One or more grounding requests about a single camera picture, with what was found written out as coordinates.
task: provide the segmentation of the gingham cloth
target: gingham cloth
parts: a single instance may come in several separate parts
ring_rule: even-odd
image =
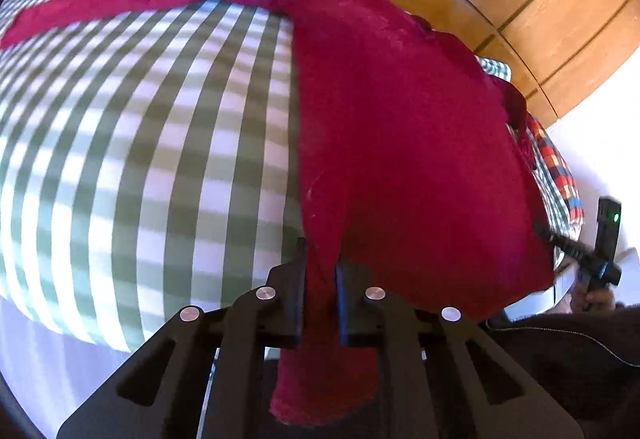
[[[0,34],[44,1],[6,0]],[[0,294],[135,351],[180,307],[262,285],[302,234],[291,34],[206,0],[0,53]]]

